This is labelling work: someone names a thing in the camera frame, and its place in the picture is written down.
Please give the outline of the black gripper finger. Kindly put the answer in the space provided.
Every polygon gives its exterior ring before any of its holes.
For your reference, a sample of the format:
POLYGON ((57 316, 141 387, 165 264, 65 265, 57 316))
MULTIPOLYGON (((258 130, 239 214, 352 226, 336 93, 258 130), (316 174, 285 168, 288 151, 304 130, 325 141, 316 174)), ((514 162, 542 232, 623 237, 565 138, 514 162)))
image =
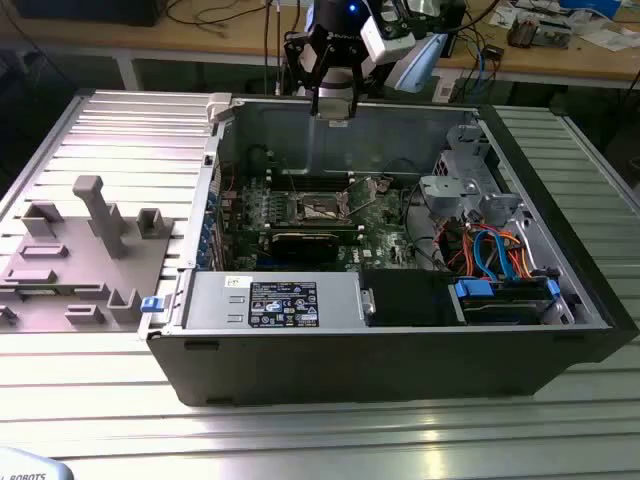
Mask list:
POLYGON ((350 118, 354 118, 360 93, 365 83, 362 64, 369 58, 369 52, 364 43, 350 42, 346 47, 346 58, 352 73, 352 98, 348 114, 350 118))
POLYGON ((305 89, 311 92, 310 115, 315 117, 318 113, 319 89, 323 79, 323 54, 317 53, 314 47, 307 43, 302 50, 300 63, 306 72, 305 89))

